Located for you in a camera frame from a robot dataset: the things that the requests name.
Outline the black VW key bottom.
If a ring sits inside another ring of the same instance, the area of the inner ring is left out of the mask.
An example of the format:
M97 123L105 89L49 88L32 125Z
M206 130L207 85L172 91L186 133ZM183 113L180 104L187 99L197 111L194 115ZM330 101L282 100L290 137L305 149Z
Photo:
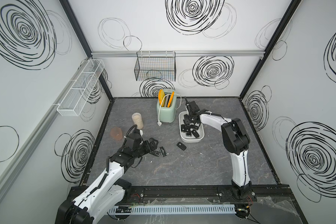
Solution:
M196 125L190 125L190 128L191 128L191 129L194 129L194 130L198 130L198 129L199 129L199 126L196 126Z

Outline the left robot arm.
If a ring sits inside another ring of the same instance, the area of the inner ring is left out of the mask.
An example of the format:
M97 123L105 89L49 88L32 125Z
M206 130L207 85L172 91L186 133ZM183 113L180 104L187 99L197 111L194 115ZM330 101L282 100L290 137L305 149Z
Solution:
M133 125L118 151L106 160L99 177L74 199L65 200L58 208L57 224L96 224L117 203L130 198L131 183L122 176L136 159L158 148L158 140L143 140L143 131Z

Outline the black silver key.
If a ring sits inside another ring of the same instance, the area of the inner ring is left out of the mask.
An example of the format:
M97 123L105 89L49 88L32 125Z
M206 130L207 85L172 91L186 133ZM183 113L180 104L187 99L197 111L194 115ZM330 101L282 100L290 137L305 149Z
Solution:
M191 133L191 129L190 129L190 128L187 128L187 129L185 130L185 133L186 133L187 136L192 136L192 133Z

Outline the black Porsche key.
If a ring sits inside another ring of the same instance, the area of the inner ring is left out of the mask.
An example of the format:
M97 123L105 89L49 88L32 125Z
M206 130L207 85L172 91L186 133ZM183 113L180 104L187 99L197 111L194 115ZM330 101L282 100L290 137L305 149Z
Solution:
M158 152L158 151L153 151L152 154L153 154L154 156L160 156L160 155L161 155L161 153Z

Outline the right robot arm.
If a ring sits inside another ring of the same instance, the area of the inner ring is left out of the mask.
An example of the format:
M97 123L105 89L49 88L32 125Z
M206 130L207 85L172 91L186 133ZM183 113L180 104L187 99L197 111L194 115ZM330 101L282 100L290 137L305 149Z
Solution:
M252 189L247 162L251 141L243 122L238 118L229 119L206 109L201 110L195 101L187 100L185 107L190 124L205 124L221 132L224 147L231 156L233 198L236 200L246 199Z

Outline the black chrome Bentley key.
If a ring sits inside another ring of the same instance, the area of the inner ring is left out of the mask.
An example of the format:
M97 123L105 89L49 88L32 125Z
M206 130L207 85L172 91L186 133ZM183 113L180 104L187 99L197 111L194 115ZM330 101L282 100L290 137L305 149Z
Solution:
M168 155L164 147L160 147L160 153L163 157L166 157Z

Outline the black vw key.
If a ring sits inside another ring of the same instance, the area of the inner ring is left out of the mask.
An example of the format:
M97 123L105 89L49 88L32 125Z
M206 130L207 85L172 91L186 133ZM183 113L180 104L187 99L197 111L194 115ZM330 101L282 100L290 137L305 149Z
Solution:
M194 129L194 130L198 130L198 129L199 129L199 126L196 126L196 125L190 125L190 128L191 128L191 129Z
M185 151L185 150L187 149L187 147L186 147L183 143L181 143L181 142L178 142L178 143L177 143L177 146L178 146L181 150L183 150L183 151Z

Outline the white storage box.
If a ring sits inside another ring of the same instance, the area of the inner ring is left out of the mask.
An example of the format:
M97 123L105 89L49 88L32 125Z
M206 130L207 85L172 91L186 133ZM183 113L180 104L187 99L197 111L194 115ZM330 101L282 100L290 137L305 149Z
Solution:
M186 124L184 118L188 115L187 112L181 112L179 114L179 128L180 136L185 143L198 143L204 138L203 125L198 124Z

